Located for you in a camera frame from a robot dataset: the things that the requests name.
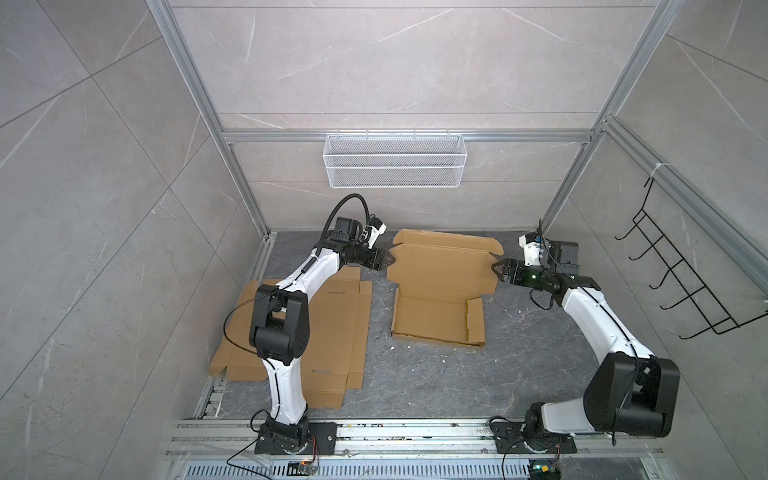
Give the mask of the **cardboard box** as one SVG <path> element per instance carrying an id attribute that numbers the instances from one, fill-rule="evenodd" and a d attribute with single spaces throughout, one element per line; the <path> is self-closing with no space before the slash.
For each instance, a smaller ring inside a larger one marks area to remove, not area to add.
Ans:
<path id="1" fill-rule="evenodd" d="M 242 347 L 222 340 L 208 374 L 229 381 L 264 381 L 267 372 L 248 345 L 252 299 L 259 282 L 247 284 L 228 322 L 227 333 Z M 372 303 L 372 283 L 359 267 L 343 267 L 324 283 L 309 304 L 310 338 L 301 360 L 302 388 L 309 407 L 342 407 L 345 393 L 363 385 Z"/>
<path id="2" fill-rule="evenodd" d="M 492 237 L 403 229 L 393 240 L 397 285 L 394 337 L 481 348 L 486 343 L 484 295 L 492 295 L 492 265 L 504 254 Z"/>

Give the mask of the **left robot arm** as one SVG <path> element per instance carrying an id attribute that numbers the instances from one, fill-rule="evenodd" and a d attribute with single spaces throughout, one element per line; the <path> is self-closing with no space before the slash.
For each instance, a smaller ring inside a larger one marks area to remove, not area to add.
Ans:
<path id="1" fill-rule="evenodd" d="M 374 215 L 366 224 L 340 217 L 289 276 L 256 290 L 248 340 L 269 380 L 271 409 L 263 435 L 291 442 L 295 448 L 307 442 L 301 357 L 310 340 L 310 300 L 347 264 L 376 271 L 392 265 L 394 257 L 376 246 L 385 231 L 384 222 Z"/>

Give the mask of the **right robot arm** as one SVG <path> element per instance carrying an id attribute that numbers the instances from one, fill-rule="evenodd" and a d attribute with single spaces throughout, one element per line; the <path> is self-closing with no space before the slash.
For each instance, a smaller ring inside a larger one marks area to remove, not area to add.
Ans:
<path id="1" fill-rule="evenodd" d="M 599 363 L 581 397 L 533 404 L 526 414 L 525 436 L 668 436 L 680 383 L 677 365 L 639 341 L 612 310 L 599 284 L 580 274 L 577 243 L 530 232 L 520 237 L 519 245 L 522 259 L 493 264 L 498 279 L 549 293 L 552 304 L 579 327 Z"/>

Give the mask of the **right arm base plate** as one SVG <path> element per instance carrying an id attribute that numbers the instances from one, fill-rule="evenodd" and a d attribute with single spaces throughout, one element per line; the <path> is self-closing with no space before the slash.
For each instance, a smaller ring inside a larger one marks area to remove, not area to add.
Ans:
<path id="1" fill-rule="evenodd" d="M 524 422 L 509 421 L 501 417 L 489 420 L 496 449 L 501 454 L 575 454 L 577 447 L 569 435 L 537 432 Z"/>

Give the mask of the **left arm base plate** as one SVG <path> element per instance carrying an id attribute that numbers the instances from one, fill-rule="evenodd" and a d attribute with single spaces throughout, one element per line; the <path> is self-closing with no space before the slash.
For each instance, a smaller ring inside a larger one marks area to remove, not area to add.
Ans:
<path id="1" fill-rule="evenodd" d="M 332 455 L 337 441 L 338 425 L 333 422 L 300 422 L 285 425 L 265 422 L 259 428 L 255 454 Z"/>

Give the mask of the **aluminium frame profile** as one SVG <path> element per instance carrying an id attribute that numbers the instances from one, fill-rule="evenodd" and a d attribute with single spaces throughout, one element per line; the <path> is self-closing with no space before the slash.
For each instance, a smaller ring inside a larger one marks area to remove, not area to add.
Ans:
<path id="1" fill-rule="evenodd" d="M 618 116 L 618 109 L 629 96 L 630 89 L 640 78 L 640 73 L 650 60 L 653 49 L 661 40 L 664 29 L 681 7 L 678 1 L 663 1 L 654 11 L 640 43 L 632 54 L 627 67 L 620 75 L 617 85 L 609 96 L 606 107 L 590 128 L 502 128 L 502 129 L 225 129 L 215 112 L 212 100 L 202 77 L 194 63 L 179 24 L 166 1 L 151 1 L 148 4 L 182 78 L 192 95 L 193 101 L 211 130 L 215 144 L 220 148 L 224 160 L 233 175 L 236 186 L 242 187 L 245 175 L 241 168 L 234 166 L 228 149 L 231 143 L 256 142 L 322 142 L 327 136 L 370 137 L 413 137 L 460 136 L 466 142 L 502 143 L 569 143 L 579 144 L 580 150 L 574 163 L 569 167 L 563 183 L 548 207 L 545 222 L 552 225 L 561 211 L 565 199 L 573 191 L 577 181 L 593 157 L 598 143 L 605 137 L 613 141 L 630 156 L 650 177 L 652 177 L 710 238 L 731 258 L 731 260 L 761 290 L 767 288 L 767 254 L 755 240 L 741 233 L 727 216 L 718 210 L 710 200 L 700 193 L 684 176 L 659 154 L 651 149 Z"/>

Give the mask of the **aluminium mounting rail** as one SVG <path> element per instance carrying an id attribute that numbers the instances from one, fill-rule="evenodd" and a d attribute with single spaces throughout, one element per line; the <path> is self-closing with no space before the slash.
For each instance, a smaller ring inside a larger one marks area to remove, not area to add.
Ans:
<path id="1" fill-rule="evenodd" d="M 335 451 L 337 457 L 379 456 L 495 456 L 495 441 L 488 419 L 321 419 L 338 425 Z M 261 423 L 247 420 L 182 420 L 171 429 L 167 457 L 222 458 L 251 441 L 256 442 Z M 650 437 L 619 434 L 563 434 L 576 444 L 575 454 L 565 458 L 663 458 L 659 442 Z M 519 457 L 549 454 L 513 454 Z"/>

